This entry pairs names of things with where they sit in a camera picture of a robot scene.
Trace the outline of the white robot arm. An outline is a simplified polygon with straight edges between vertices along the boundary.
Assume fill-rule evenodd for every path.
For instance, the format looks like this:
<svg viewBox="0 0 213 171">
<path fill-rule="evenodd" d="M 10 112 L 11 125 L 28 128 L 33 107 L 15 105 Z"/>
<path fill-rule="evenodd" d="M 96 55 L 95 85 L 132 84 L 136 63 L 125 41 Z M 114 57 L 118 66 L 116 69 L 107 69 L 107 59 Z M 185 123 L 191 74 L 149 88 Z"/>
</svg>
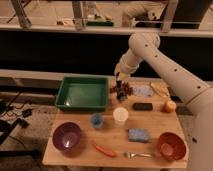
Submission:
<svg viewBox="0 0 213 171">
<path fill-rule="evenodd" d="M 164 55 L 156 33 L 134 33 L 128 45 L 115 67 L 116 79 L 125 80 L 147 62 L 195 114 L 187 171 L 213 171 L 213 87 Z"/>
</svg>

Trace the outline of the yellow-white gripper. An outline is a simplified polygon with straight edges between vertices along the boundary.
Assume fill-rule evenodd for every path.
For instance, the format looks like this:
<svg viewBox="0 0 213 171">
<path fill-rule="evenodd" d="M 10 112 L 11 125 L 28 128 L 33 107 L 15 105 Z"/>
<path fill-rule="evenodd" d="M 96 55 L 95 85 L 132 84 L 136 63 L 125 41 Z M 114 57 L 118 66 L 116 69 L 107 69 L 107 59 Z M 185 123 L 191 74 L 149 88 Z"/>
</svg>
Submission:
<svg viewBox="0 0 213 171">
<path fill-rule="evenodd" d="M 116 87 L 121 88 L 122 81 L 126 80 L 129 76 L 129 68 L 126 65 L 118 63 L 114 70 L 114 75 L 116 78 Z"/>
</svg>

